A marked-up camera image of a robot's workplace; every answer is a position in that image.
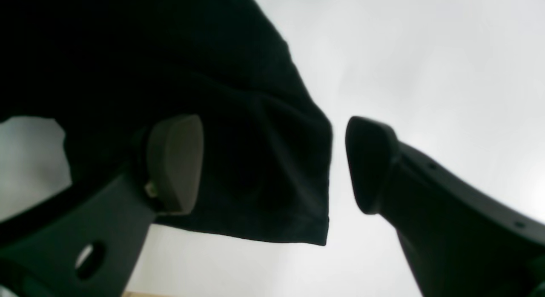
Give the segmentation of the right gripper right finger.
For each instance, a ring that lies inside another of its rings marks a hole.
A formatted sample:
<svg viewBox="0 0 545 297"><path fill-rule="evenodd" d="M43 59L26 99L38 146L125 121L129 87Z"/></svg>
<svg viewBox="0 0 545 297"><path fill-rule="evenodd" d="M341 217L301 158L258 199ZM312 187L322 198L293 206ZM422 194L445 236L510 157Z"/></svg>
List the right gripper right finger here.
<svg viewBox="0 0 545 297"><path fill-rule="evenodd" d="M397 140L350 118L346 152L360 210L395 227L424 297L543 297L545 228Z"/></svg>

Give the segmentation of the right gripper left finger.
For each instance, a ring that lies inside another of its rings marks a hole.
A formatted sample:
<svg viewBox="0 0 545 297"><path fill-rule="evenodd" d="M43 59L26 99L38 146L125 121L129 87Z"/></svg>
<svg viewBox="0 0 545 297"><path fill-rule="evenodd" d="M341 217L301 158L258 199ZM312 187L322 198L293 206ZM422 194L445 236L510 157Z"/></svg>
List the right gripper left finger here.
<svg viewBox="0 0 545 297"><path fill-rule="evenodd" d="M160 121L133 155L1 223L1 288L17 297L120 297L158 216L189 215L204 153L198 115Z"/></svg>

